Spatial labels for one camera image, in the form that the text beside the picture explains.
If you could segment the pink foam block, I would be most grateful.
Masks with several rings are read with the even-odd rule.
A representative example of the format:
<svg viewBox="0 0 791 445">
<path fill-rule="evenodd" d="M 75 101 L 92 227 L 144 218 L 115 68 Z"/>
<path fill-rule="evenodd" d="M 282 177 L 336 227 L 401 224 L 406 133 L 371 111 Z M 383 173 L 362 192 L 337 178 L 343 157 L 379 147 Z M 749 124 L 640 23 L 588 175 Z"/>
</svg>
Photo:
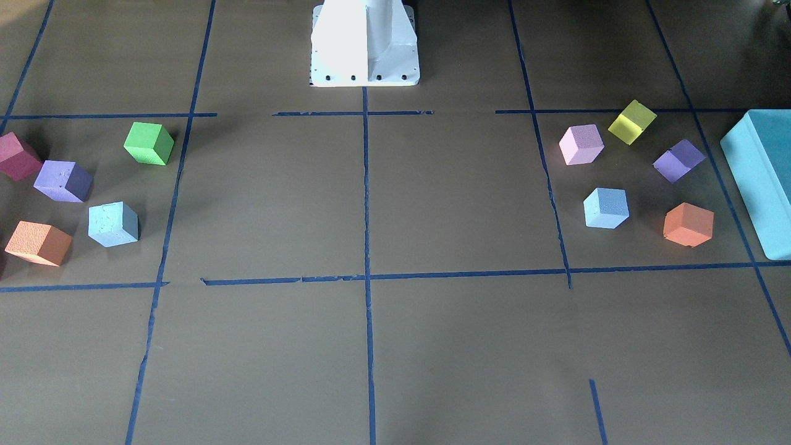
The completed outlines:
<svg viewBox="0 0 791 445">
<path fill-rule="evenodd" d="M 596 124 L 570 126 L 559 141 L 563 160 L 568 166 L 593 163 L 604 147 Z"/>
</svg>

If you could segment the crimson foam block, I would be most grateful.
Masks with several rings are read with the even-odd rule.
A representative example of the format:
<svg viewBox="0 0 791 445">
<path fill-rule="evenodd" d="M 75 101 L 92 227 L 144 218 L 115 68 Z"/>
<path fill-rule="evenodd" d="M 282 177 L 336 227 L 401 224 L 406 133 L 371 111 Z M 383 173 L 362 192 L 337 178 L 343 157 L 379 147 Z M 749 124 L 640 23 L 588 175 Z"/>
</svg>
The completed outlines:
<svg viewBox="0 0 791 445">
<path fill-rule="evenodd" d="M 43 167 L 37 152 L 9 132 L 1 137 L 1 172 L 14 181 L 21 181 L 37 174 Z"/>
</svg>

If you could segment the yellow foam block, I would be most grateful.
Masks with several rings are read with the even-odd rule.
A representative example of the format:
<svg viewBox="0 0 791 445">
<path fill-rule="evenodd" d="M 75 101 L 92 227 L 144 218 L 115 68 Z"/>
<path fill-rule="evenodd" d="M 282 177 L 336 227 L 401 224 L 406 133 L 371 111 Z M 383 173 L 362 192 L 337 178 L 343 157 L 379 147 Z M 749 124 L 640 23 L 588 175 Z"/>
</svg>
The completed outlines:
<svg viewBox="0 0 791 445">
<path fill-rule="evenodd" d="M 633 100 L 608 127 L 608 132 L 625 144 L 631 145 L 655 119 L 655 112 L 640 101 Z"/>
</svg>

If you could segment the light blue foam block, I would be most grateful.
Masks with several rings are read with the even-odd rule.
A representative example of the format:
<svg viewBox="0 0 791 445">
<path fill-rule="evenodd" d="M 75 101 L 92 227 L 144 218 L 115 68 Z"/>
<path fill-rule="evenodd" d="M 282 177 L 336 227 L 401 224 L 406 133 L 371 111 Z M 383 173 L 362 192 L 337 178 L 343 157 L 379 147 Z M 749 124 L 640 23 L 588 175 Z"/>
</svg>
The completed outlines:
<svg viewBox="0 0 791 445">
<path fill-rule="evenodd" d="M 88 236 L 104 247 L 138 242 L 138 215 L 122 201 L 88 209 Z"/>
<path fill-rule="evenodd" d="M 624 189 L 596 188 L 583 201 L 585 225 L 615 229 L 630 217 Z"/>
</svg>

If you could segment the teal plastic bin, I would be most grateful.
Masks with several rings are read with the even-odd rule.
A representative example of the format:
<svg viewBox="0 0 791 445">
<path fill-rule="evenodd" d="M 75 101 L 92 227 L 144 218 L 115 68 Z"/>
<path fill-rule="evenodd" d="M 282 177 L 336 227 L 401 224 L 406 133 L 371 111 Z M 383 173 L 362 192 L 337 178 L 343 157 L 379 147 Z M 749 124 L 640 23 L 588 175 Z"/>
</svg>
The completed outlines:
<svg viewBox="0 0 791 445">
<path fill-rule="evenodd" d="M 790 259 L 790 111 L 750 109 L 721 139 L 764 255 Z"/>
</svg>

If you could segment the purple foam block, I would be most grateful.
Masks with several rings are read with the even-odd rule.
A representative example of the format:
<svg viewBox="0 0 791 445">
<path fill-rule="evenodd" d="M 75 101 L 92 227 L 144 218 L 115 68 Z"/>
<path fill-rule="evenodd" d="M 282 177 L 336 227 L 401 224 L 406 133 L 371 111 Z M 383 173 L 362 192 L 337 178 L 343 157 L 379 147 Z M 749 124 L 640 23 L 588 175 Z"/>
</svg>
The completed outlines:
<svg viewBox="0 0 791 445">
<path fill-rule="evenodd" d="M 93 177 L 77 163 L 47 160 L 34 181 L 33 188 L 59 202 L 85 202 Z"/>
<path fill-rule="evenodd" d="M 681 139 L 666 150 L 653 163 L 653 167 L 665 180 L 674 184 L 705 159 L 706 155 L 697 146 L 688 139 Z"/>
</svg>

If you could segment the orange foam block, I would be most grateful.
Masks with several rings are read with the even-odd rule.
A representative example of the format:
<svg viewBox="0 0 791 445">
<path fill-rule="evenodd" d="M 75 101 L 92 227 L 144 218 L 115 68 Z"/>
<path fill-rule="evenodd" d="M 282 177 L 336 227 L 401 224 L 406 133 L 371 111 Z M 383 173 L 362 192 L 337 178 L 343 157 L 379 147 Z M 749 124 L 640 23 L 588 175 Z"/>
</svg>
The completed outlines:
<svg viewBox="0 0 791 445">
<path fill-rule="evenodd" d="M 9 238 L 5 252 L 38 265 L 59 267 L 73 237 L 55 226 L 20 221 Z"/>
<path fill-rule="evenodd" d="M 663 237 L 683 246 L 695 247 L 714 235 L 714 212 L 690 203 L 681 203 L 664 217 Z"/>
</svg>

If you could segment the green foam block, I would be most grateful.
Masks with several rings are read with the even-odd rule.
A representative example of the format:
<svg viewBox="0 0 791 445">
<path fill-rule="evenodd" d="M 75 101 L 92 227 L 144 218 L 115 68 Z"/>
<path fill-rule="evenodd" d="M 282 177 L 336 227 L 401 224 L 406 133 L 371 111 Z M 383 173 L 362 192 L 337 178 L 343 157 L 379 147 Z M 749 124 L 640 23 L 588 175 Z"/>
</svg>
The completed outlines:
<svg viewBox="0 0 791 445">
<path fill-rule="evenodd" d="M 133 122 L 122 146 L 137 163 L 165 166 L 174 140 L 161 124 Z"/>
</svg>

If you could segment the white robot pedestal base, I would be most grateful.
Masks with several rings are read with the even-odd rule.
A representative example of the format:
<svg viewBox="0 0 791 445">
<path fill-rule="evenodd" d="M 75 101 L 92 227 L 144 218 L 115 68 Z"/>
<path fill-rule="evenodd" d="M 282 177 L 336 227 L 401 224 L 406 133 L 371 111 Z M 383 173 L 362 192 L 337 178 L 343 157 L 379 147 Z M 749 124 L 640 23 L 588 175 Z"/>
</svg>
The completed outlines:
<svg viewBox="0 0 791 445">
<path fill-rule="evenodd" d="M 325 1 L 313 8 L 313 87 L 411 87 L 419 67 L 415 12 L 401 1 Z"/>
</svg>

